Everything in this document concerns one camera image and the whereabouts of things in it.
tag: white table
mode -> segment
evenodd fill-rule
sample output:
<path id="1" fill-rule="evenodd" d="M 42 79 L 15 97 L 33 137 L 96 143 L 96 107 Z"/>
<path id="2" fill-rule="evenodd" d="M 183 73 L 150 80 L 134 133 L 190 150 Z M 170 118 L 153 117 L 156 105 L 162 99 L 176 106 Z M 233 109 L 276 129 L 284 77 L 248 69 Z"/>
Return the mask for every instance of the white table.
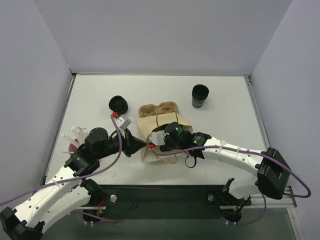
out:
<path id="1" fill-rule="evenodd" d="M 202 108 L 191 104 L 192 88 L 204 84 L 209 96 Z M 220 140 L 244 148 L 264 150 L 264 142 L 256 119 L 251 98 L 243 77 L 217 76 L 128 76 L 128 75 L 77 75 L 58 139 L 48 166 L 49 181 L 69 158 L 69 143 L 62 133 L 73 136 L 72 126 L 91 130 L 105 128 L 109 134 L 114 131 L 110 119 L 112 111 L 109 100 L 120 95 L 128 102 L 129 126 L 137 134 L 138 109 L 142 105 L 158 105 L 173 101 L 178 105 L 179 114 L 193 126 L 193 132 L 210 134 Z M 100 168 L 109 165 L 115 155 L 105 158 Z M 111 185 L 215 185 L 225 184 L 229 178 L 248 175 L 236 167 L 215 160 L 199 159 L 195 168 L 185 166 L 184 156 L 176 164 L 164 161 L 142 163 L 139 153 L 128 158 L 124 154 L 108 171 L 93 179 L 98 184 Z"/>

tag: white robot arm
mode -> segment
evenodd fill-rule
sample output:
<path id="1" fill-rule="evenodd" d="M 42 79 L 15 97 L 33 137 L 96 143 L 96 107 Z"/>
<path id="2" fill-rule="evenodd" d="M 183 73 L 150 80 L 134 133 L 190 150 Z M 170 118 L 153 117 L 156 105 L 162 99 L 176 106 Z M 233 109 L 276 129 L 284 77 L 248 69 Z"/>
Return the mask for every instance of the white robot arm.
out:
<path id="1" fill-rule="evenodd" d="M 115 120 L 119 128 L 126 122 L 123 120 Z M 0 218 L 8 236 L 12 240 L 40 240 L 52 224 L 74 209 L 88 204 L 93 196 L 95 200 L 105 197 L 95 181 L 86 179 L 100 167 L 99 159 L 116 154 L 119 150 L 130 157 L 146 146 L 145 142 L 132 136 L 127 126 L 121 129 L 121 143 L 119 136 L 109 137 L 105 129 L 94 128 L 84 144 L 47 183 L 50 186 L 44 186 L 13 209 L 6 207 L 0 213 Z"/>
<path id="2" fill-rule="evenodd" d="M 264 194 L 272 199 L 281 199 L 290 174 L 267 157 L 275 159 L 289 169 L 280 153 L 269 147 L 267 151 L 252 150 L 235 146 L 205 133 L 190 133 L 172 122 L 164 130 L 152 132 L 149 140 L 159 146 L 160 152 L 152 149 L 158 156 L 169 156 L 172 150 L 182 150 L 197 158 L 217 160 L 252 174 L 242 179 L 231 178 L 225 184 L 225 191 L 236 199 L 247 199 L 250 195 Z"/>

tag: black paper cup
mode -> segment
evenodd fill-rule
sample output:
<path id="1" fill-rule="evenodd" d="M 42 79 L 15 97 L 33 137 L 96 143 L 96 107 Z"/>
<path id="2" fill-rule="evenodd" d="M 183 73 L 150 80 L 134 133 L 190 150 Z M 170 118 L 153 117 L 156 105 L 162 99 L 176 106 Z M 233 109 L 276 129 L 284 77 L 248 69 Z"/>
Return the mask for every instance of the black paper cup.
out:
<path id="1" fill-rule="evenodd" d="M 209 94 L 209 89 L 202 84 L 195 85 L 192 89 L 192 106 L 201 108 Z"/>
<path id="2" fill-rule="evenodd" d="M 109 108 L 119 114 L 125 114 L 128 111 L 128 103 L 122 96 L 114 96 L 109 102 Z"/>

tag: white wall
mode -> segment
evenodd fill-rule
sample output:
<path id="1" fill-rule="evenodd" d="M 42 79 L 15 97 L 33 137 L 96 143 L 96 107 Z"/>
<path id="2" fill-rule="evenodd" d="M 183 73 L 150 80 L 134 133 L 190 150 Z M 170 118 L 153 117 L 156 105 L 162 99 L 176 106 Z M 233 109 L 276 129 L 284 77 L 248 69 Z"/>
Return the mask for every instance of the white wall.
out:
<path id="1" fill-rule="evenodd" d="M 320 1 L 294 0 L 252 74 L 270 143 L 311 187 L 297 199 L 307 240 L 320 236 Z M 305 193 L 291 180 L 295 193 Z"/>
<path id="2" fill-rule="evenodd" d="M 292 0 L 34 0 L 74 73 L 252 73 Z"/>
<path id="3" fill-rule="evenodd" d="M 39 186 L 72 76 L 32 0 L 1 1 L 0 33 L 2 202 Z"/>

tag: brown paper bag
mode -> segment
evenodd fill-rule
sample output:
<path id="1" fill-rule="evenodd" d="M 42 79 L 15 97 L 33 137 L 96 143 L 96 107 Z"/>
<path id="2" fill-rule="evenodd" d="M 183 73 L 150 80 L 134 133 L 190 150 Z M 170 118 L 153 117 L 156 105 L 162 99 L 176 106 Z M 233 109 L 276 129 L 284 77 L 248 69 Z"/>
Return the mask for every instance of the brown paper bag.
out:
<path id="1" fill-rule="evenodd" d="M 171 112 L 166 114 L 161 114 L 158 116 L 158 123 L 161 127 L 165 124 L 170 124 L 172 122 L 176 122 L 178 118 L 178 122 L 180 125 L 182 125 L 183 130 L 193 132 L 191 124 L 181 115 Z M 154 162 L 160 160 L 156 155 L 154 155 L 151 150 L 149 150 L 149 142 L 148 142 L 148 136 L 152 132 L 156 132 L 158 129 L 157 123 L 156 123 L 156 116 L 147 116 L 143 118 L 139 118 L 137 120 L 137 126 L 138 126 L 138 137 L 139 139 L 146 142 L 146 147 L 141 150 L 141 160 L 144 163 Z M 160 147 L 156 146 L 154 148 L 155 152 L 160 152 Z M 172 158 L 172 156 L 162 156 L 163 159 Z"/>

